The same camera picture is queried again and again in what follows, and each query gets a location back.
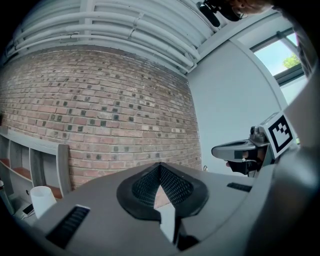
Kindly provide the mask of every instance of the tree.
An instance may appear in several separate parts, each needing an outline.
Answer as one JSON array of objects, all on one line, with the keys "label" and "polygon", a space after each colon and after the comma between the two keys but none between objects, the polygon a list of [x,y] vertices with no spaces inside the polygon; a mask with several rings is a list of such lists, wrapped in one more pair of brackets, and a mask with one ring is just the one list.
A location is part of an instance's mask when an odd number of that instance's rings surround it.
[{"label": "tree", "polygon": [[287,68],[290,69],[294,67],[295,65],[298,65],[300,63],[300,60],[298,59],[297,55],[292,53],[292,55],[283,61],[283,65]]}]

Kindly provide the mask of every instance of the white cup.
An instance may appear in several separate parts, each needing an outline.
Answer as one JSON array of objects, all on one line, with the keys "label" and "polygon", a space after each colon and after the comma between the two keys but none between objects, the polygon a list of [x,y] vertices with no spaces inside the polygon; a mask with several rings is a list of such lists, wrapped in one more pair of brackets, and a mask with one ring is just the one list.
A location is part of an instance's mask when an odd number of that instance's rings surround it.
[{"label": "white cup", "polygon": [[30,190],[35,216],[39,219],[57,201],[47,186],[35,186]]}]

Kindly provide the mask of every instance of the window frame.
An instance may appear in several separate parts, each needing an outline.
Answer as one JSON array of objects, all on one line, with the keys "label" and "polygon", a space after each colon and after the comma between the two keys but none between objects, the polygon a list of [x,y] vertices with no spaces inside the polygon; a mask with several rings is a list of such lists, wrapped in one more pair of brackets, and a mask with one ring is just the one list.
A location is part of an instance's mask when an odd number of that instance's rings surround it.
[{"label": "window frame", "polygon": [[[253,53],[255,53],[255,52],[261,50],[262,48],[265,48],[265,47],[281,40],[295,55],[298,56],[297,46],[287,38],[287,36],[289,36],[293,33],[294,33],[293,28],[286,29],[285,31],[278,31],[275,35],[256,44],[255,46],[251,47],[250,50]],[[274,75],[273,77],[275,78],[275,80],[277,81],[279,86],[281,87],[281,86],[284,86],[299,77],[302,77],[304,74],[305,73],[304,73],[304,71],[302,69],[302,65],[300,63],[300,64],[293,66],[293,67],[291,67],[291,68],[289,68],[279,74]]]}]

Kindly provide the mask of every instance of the brick wall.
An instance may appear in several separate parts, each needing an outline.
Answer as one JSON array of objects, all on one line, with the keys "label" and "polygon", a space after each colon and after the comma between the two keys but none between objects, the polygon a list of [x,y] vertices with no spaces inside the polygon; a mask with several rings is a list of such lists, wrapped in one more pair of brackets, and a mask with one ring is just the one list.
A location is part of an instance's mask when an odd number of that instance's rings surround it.
[{"label": "brick wall", "polygon": [[69,145],[73,188],[153,162],[201,169],[188,81],[120,50],[38,51],[0,71],[3,125]]}]

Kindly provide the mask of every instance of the window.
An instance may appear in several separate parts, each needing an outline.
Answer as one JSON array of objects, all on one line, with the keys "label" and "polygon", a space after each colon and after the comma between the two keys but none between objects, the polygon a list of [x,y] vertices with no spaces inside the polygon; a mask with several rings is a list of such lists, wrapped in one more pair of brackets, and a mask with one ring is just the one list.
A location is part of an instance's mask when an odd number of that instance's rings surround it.
[{"label": "window", "polygon": [[298,42],[292,29],[280,32],[251,48],[274,76],[290,104],[307,83],[298,58]]}]

